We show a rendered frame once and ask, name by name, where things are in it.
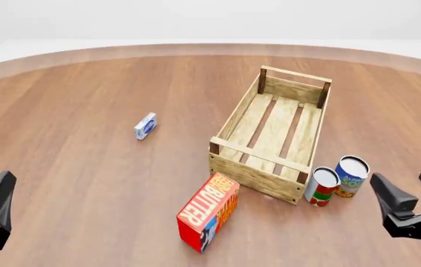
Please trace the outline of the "tomato sauce tin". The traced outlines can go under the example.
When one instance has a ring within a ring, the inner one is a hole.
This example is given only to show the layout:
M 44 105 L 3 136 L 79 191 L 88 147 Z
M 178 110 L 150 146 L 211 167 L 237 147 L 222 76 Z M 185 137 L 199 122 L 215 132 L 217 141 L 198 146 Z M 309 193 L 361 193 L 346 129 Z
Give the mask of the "tomato sauce tin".
M 339 175 L 328 167 L 318 167 L 310 175 L 304 197 L 312 206 L 326 206 L 334 191 L 341 185 Z

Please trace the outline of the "wooden slat tray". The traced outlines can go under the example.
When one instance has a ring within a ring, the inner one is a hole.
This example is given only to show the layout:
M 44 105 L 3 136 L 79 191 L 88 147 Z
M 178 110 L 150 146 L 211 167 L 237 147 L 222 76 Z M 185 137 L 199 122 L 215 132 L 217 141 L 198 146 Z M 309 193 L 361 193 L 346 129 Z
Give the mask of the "wooden slat tray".
M 209 142 L 209 171 L 298 204 L 313 170 L 332 80 L 261 66 Z

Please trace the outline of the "blue alphabet soup tin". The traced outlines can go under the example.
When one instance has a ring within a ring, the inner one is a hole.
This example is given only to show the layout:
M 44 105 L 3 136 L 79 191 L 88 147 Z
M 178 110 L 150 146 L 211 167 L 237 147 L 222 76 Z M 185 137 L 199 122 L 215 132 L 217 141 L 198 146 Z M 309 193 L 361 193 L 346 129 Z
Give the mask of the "blue alphabet soup tin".
M 341 180 L 335 193 L 340 197 L 353 197 L 368 178 L 370 166 L 360 157 L 345 155 L 339 160 L 335 172 Z

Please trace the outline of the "small blue white box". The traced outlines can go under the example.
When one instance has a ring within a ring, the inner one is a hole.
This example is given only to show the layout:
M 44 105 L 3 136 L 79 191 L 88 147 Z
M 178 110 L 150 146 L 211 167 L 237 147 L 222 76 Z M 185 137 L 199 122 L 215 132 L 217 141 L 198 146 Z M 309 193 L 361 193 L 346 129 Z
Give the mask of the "small blue white box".
M 157 126 L 157 115 L 156 113 L 149 113 L 136 126 L 134 126 L 136 138 L 138 140 L 145 139 L 145 137 L 153 131 L 155 126 Z

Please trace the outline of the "red butter box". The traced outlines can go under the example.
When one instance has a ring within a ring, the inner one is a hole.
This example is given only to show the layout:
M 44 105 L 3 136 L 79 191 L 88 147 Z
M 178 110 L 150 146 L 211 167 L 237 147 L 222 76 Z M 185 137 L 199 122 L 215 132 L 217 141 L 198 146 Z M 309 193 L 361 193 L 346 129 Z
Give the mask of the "red butter box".
M 176 215 L 182 241 L 205 252 L 238 204 L 240 184 L 214 173 Z

